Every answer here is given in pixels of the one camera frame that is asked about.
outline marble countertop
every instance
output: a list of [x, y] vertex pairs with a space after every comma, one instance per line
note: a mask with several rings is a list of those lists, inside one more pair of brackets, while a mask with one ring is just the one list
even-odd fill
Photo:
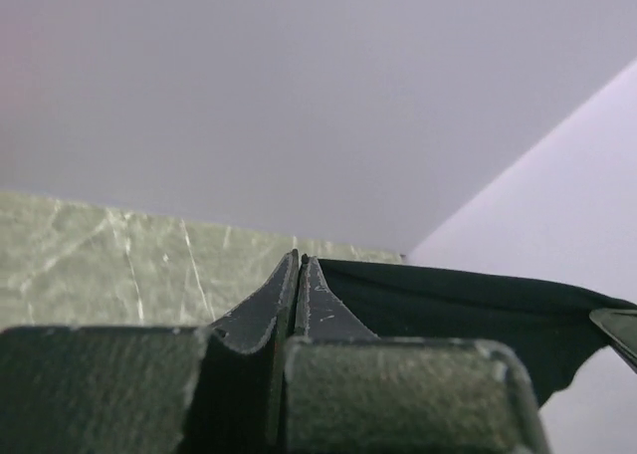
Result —
[[199, 325], [248, 297], [292, 248], [400, 263], [397, 254], [0, 193], [0, 329]]

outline black cloth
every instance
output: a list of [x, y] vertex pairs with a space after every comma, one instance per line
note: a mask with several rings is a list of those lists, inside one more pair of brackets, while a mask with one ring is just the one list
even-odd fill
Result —
[[635, 305], [560, 283], [320, 260], [327, 285], [381, 337], [500, 341], [526, 366], [537, 403], [567, 388], [609, 338], [592, 310]]

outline white wall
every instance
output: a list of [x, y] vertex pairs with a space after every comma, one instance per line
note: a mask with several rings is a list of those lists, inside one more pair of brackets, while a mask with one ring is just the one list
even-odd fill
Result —
[[[637, 302], [637, 62], [408, 260], [565, 282]], [[637, 376], [604, 350], [542, 418], [557, 454], [634, 452]]]
[[404, 253], [636, 33], [635, 0], [0, 0], [0, 189]]

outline green marble surface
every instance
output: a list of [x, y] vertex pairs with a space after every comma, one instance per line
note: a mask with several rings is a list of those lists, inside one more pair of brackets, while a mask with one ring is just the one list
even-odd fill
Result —
[[209, 323], [293, 247], [400, 263], [389, 252], [18, 193], [0, 193], [0, 247], [0, 329]]

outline dark green fabric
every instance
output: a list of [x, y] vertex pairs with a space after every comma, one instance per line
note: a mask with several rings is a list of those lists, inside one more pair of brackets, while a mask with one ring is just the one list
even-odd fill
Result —
[[589, 319], [633, 304], [559, 283], [320, 260], [329, 288], [381, 337], [485, 339], [511, 347], [539, 405], [570, 385], [608, 337]]

